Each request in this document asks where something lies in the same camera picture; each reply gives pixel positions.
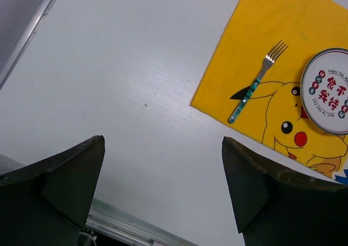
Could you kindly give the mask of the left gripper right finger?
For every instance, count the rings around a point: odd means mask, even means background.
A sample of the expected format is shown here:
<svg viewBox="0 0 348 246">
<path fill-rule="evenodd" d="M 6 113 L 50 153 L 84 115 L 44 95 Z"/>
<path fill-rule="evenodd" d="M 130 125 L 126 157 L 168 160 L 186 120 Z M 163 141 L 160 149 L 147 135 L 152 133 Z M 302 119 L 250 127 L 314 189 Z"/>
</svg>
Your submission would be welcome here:
<svg viewBox="0 0 348 246">
<path fill-rule="evenodd" d="M 246 245 L 347 245 L 347 186 L 263 157 L 230 137 L 222 160 Z"/>
</svg>

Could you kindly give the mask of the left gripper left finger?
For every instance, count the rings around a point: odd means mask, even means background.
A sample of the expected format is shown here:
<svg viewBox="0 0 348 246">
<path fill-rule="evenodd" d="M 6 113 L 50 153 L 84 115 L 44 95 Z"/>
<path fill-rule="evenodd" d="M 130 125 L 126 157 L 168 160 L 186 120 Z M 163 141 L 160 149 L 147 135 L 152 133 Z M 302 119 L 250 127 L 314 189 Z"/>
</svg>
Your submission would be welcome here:
<svg viewBox="0 0 348 246">
<path fill-rule="evenodd" d="M 94 136 L 1 175 L 1 245 L 75 245 L 85 227 L 105 154 Z"/>
</svg>

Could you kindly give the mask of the white plate with red characters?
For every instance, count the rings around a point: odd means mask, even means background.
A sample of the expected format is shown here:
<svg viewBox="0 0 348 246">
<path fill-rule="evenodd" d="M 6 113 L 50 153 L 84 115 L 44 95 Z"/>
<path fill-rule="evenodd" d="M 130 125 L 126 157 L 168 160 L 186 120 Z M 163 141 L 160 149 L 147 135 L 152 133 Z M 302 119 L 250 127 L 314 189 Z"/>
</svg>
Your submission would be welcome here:
<svg viewBox="0 0 348 246">
<path fill-rule="evenodd" d="M 303 71 L 300 90 L 304 110 L 319 129 L 347 135 L 347 49 L 316 54 Z"/>
</svg>

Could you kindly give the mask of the fork with green patterned handle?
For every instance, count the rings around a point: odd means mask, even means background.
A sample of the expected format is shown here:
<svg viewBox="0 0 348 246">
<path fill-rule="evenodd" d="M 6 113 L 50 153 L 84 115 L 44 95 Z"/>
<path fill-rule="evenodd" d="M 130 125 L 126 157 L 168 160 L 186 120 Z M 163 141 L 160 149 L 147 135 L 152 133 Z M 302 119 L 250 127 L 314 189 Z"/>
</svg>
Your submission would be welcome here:
<svg viewBox="0 0 348 246">
<path fill-rule="evenodd" d="M 262 61 L 260 71 L 258 72 L 256 78 L 253 80 L 252 84 L 246 88 L 246 92 L 242 95 L 238 105 L 234 111 L 229 116 L 227 122 L 232 124 L 236 121 L 237 117 L 240 115 L 241 111 L 252 97 L 253 93 L 259 86 L 261 79 L 264 77 L 266 72 L 273 66 L 275 61 L 282 55 L 282 53 L 288 48 L 288 45 L 280 40 L 269 52 L 266 54 Z"/>
</svg>

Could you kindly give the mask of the yellow printed cloth napkin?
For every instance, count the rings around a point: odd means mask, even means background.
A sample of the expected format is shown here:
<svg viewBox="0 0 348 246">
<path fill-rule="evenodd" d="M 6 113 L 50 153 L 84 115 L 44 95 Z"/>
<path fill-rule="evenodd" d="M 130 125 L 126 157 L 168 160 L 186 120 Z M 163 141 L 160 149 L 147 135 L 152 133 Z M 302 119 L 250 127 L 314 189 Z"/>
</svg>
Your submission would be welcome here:
<svg viewBox="0 0 348 246">
<path fill-rule="evenodd" d="M 280 40 L 288 48 L 229 124 L 264 57 Z M 347 9 L 335 1 L 240 0 L 191 105 L 293 161 L 347 183 L 347 135 L 319 129 L 301 100 L 307 63 L 328 48 L 347 49 Z"/>
</svg>

